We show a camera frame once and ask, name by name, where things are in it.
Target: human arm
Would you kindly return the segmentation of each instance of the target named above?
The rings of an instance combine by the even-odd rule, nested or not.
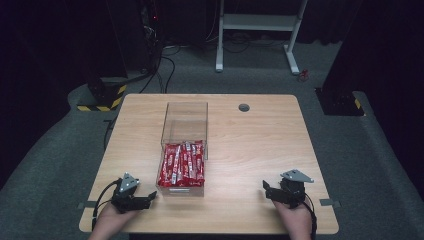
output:
[[[283,203],[272,201],[286,227],[291,240],[311,240],[312,218],[305,205],[290,209]]]
[[[89,240],[107,240],[119,233],[129,220],[139,214],[140,211],[119,211],[110,202],[103,208],[97,218],[96,226],[91,233]]]

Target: candy wrapper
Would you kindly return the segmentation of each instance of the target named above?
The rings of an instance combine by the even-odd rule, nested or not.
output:
[[[202,141],[165,144],[158,176],[160,187],[202,187],[204,145]]]

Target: black curtain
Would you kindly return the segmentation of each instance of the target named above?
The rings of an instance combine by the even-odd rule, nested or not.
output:
[[[309,0],[297,42],[322,44],[343,41],[362,0]]]
[[[68,49],[62,1],[0,3],[0,187],[33,144],[69,111],[85,83]]]
[[[353,91],[366,93],[394,153],[424,198],[422,9],[419,0],[364,0],[322,90],[335,100]]]

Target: dark background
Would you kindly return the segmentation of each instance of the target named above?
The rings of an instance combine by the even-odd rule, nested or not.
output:
[[[226,9],[238,13],[296,12],[293,1],[274,2],[275,8],[265,8],[259,1],[247,1],[243,6],[227,1]],[[418,12],[423,4],[363,1],[355,18],[361,2],[309,1],[298,42],[345,40],[323,89],[366,93],[395,154],[423,196],[424,34],[419,24],[423,17]],[[67,95],[72,89],[89,78],[124,76],[134,61],[143,64],[143,53],[131,58],[139,60],[129,61],[123,54],[128,50],[120,49],[122,36],[131,41],[142,38],[143,33],[137,32],[137,26],[124,33],[113,28],[116,15],[104,4],[116,2],[92,1],[88,7],[78,5],[81,3],[0,3],[1,186],[40,136],[69,111]],[[170,0],[160,6],[166,39],[203,44],[212,25],[214,1]],[[123,9],[128,16],[137,15],[133,8]]]

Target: black cable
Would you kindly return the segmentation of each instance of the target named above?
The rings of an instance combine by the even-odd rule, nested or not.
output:
[[[108,122],[107,124],[107,128],[106,128],[106,132],[105,132],[105,136],[103,138],[103,150],[106,151],[106,145],[107,145],[107,134],[109,133],[110,130],[113,130],[113,125],[115,124],[116,119],[118,118],[118,116],[116,116],[114,119],[112,120],[104,120],[103,122]]]
[[[144,79],[146,79],[150,76],[149,73],[140,72],[140,74],[142,74],[142,75],[128,79],[128,80],[125,80],[125,81],[120,81],[119,85],[127,85],[127,84],[130,84],[130,83],[133,83],[133,82],[138,82],[138,81],[144,80]]]
[[[165,91],[164,91],[164,93],[168,93],[168,85],[169,85],[169,82],[171,81],[171,77],[172,77],[172,75],[174,74],[174,71],[175,71],[175,63],[170,58],[167,58],[167,57],[162,57],[162,58],[164,58],[164,59],[166,59],[166,60],[168,60],[172,63],[172,72],[169,75],[168,80],[166,80]]]
[[[213,22],[212,22],[212,27],[211,27],[211,31],[209,32],[208,36],[206,37],[205,41],[209,40],[209,37],[212,35],[212,32],[215,28],[215,23],[216,23],[216,16],[218,16],[218,11],[219,11],[219,7],[218,7],[218,1],[215,1],[215,15],[213,17]]]
[[[270,43],[255,43],[254,41],[250,41],[250,46],[252,47],[274,47],[278,45],[284,45],[287,41],[275,41],[271,40]]]
[[[316,237],[316,233],[317,233],[317,216],[315,215],[315,207],[314,207],[314,203],[312,202],[311,198],[308,196],[308,194],[305,193],[305,195],[308,197],[309,202],[312,205],[312,209],[309,207],[308,204],[306,204],[305,202],[302,202],[302,204],[306,207],[306,209],[308,209],[309,213],[311,214],[311,218],[312,218],[312,232],[311,232],[311,239],[315,240]]]
[[[107,185],[107,187],[105,189],[103,189],[102,193],[100,194],[99,198],[97,199],[96,205],[94,206],[94,210],[93,210],[93,218],[91,220],[91,230],[94,230],[94,227],[96,226],[96,222],[97,222],[97,212],[99,210],[99,203],[100,200],[102,199],[103,195],[105,194],[105,192],[112,187],[113,185],[118,185],[122,182],[122,178],[119,178],[116,181],[113,181],[112,183],[110,183],[109,185]]]
[[[230,53],[242,53],[242,52],[246,51],[250,47],[250,41],[247,38],[233,38],[233,37],[229,37],[229,36],[227,36],[227,38],[229,38],[231,40],[231,43],[233,43],[233,44],[237,44],[237,45],[239,45],[239,44],[246,44],[246,46],[243,49],[239,50],[239,51],[233,51],[233,50],[230,50],[230,49],[225,48],[223,46],[222,48],[225,51],[227,51],[227,52],[230,52]]]
[[[234,10],[234,14],[237,14],[239,4],[240,4],[240,0],[237,1],[237,5],[236,5],[236,9]]]
[[[147,88],[147,86],[149,85],[149,83],[152,81],[152,79],[153,79],[153,77],[156,75],[156,71],[155,71],[155,73],[153,73],[152,74],[152,76],[150,77],[150,79],[149,79],[149,81],[147,81],[147,83],[146,83],[146,85],[144,85],[144,87],[140,90],[140,92],[139,93],[142,93],[146,88]]]
[[[209,39],[209,40],[207,40],[207,41],[205,41],[205,43],[206,43],[206,45],[217,45],[217,42],[215,42],[215,43],[213,43],[215,40],[217,40],[219,38],[219,36],[218,35],[216,35],[215,37],[213,37],[213,38],[211,38],[211,39]]]
[[[100,208],[103,204],[108,203],[108,202],[111,202],[111,201],[112,201],[112,199],[106,200],[106,201],[100,203],[97,208]]]
[[[163,88],[162,76],[160,75],[159,71],[156,73],[156,76],[159,80],[160,93],[164,93],[165,90]]]

